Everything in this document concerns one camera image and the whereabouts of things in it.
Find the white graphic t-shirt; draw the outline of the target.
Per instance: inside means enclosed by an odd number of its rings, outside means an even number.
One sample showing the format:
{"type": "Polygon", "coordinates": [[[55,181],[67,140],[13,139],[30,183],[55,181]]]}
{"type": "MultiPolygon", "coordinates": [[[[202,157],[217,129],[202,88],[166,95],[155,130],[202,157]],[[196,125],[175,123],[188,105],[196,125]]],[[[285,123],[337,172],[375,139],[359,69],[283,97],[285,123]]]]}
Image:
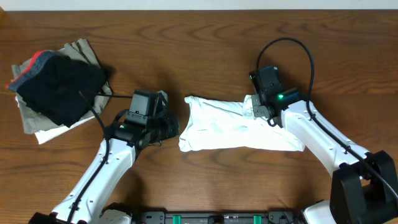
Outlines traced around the white graphic t-shirt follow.
{"type": "Polygon", "coordinates": [[[242,102],[217,101],[188,96],[190,116],[179,136],[182,152],[250,147],[272,151],[300,151],[304,143],[285,128],[256,118],[252,96],[242,102]]]}

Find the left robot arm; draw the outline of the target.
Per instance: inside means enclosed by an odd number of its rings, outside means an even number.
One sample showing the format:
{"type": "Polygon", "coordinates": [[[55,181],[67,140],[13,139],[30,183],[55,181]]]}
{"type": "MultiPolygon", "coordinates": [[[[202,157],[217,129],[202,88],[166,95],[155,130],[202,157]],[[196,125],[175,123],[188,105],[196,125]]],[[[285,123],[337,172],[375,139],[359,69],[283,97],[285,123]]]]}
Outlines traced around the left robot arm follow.
{"type": "Polygon", "coordinates": [[[138,217],[120,203],[108,205],[121,177],[147,146],[161,146],[179,134],[164,91],[136,90],[131,106],[109,126],[97,155],[69,195],[50,214],[35,213],[30,223],[136,223],[138,217]]]}

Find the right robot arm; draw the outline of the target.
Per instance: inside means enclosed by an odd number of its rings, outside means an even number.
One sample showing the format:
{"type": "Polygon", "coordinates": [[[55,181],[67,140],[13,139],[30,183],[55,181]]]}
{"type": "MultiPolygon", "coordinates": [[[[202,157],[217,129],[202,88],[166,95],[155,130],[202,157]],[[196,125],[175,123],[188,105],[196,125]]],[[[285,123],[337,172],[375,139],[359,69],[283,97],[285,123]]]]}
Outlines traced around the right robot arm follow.
{"type": "Polygon", "coordinates": [[[277,67],[250,72],[254,116],[296,136],[331,175],[329,200],[302,210],[305,223],[385,223],[397,218],[397,172],[385,151],[371,153],[329,123],[277,67]]]}

